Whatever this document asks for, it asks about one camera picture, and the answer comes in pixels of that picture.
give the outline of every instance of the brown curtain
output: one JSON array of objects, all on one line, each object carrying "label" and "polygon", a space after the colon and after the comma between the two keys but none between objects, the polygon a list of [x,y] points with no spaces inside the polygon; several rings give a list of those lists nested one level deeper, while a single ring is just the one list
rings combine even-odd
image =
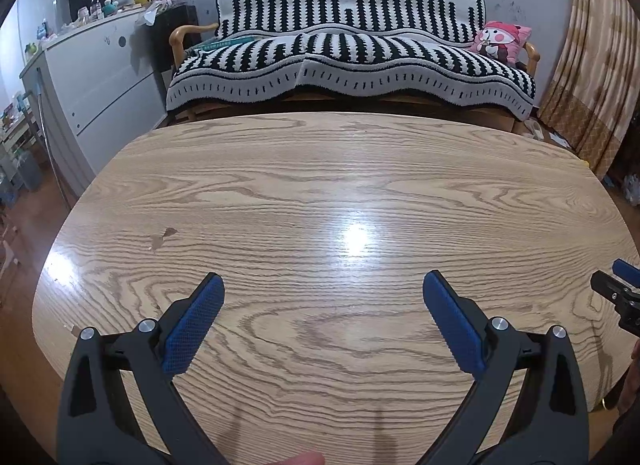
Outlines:
[{"label": "brown curtain", "polygon": [[640,21],[627,0],[573,0],[566,42],[540,106],[602,178],[640,92]]}]

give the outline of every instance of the cartoon character face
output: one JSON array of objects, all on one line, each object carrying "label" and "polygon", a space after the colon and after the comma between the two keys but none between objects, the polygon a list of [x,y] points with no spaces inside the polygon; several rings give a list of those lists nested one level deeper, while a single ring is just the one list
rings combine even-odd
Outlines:
[{"label": "cartoon character face", "polygon": [[480,32],[480,41],[488,44],[508,44],[515,41],[515,38],[500,28],[485,28]]}]

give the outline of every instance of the wooden floor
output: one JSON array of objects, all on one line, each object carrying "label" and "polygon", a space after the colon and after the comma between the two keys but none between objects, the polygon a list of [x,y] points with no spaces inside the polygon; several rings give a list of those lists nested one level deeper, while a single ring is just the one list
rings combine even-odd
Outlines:
[{"label": "wooden floor", "polygon": [[[640,249],[640,208],[628,205],[618,191],[610,194]],[[45,171],[40,189],[24,192],[9,214],[19,230],[15,251],[20,267],[0,308],[0,385],[31,434],[53,455],[62,381],[40,352],[31,330],[36,283],[66,217],[50,170]],[[591,436],[594,445],[608,437],[614,417],[611,412],[596,414],[598,422],[592,424]]]}]

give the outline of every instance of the wooden armrest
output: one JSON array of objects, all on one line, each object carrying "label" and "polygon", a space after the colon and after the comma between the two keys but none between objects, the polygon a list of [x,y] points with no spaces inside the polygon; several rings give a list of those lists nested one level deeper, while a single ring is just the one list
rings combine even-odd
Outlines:
[{"label": "wooden armrest", "polygon": [[185,53],[184,48],[182,47],[182,41],[184,40],[184,36],[187,34],[199,34],[200,32],[210,32],[212,30],[217,29],[220,26],[219,23],[211,23],[206,26],[196,26],[196,25],[183,25],[178,26],[171,35],[169,36],[169,44],[171,45],[171,50],[174,52],[174,62],[176,69],[182,64]]},{"label": "wooden armrest", "polygon": [[538,66],[538,61],[540,60],[540,54],[536,50],[536,47],[533,46],[530,42],[526,42],[524,44],[524,49],[527,52],[527,56],[529,57],[529,62],[527,62],[527,73],[533,77],[536,74],[536,67]]}]

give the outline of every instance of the blue textured pad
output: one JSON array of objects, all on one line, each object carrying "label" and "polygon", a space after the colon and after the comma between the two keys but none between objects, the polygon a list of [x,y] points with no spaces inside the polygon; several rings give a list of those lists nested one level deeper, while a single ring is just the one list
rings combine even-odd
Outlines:
[{"label": "blue textured pad", "polygon": [[620,279],[624,279],[629,285],[640,288],[640,270],[636,267],[629,265],[622,259],[616,259],[613,262],[613,273]]},{"label": "blue textured pad", "polygon": [[432,271],[424,277],[422,298],[460,369],[479,380],[486,369],[482,339]]},{"label": "blue textured pad", "polygon": [[166,375],[179,375],[189,368],[224,302],[225,285],[214,275],[166,338],[162,360]]}]

